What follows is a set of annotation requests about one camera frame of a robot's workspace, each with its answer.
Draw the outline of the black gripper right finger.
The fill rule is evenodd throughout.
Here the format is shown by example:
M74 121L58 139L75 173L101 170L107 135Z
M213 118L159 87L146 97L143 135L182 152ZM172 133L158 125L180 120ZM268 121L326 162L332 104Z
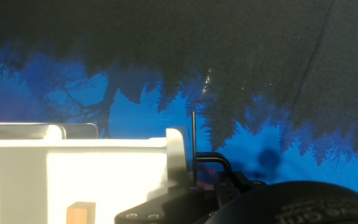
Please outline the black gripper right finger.
M219 181L214 185L219 206L224 206L241 195L264 187L267 184L260 180L249 180L242 172L235 171L231 176L218 172Z

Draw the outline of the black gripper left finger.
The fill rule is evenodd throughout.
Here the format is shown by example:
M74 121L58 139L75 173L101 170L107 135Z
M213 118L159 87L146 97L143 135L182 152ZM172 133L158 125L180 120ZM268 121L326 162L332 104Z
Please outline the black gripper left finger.
M216 187L171 191L118 213L114 224L204 224L219 208Z

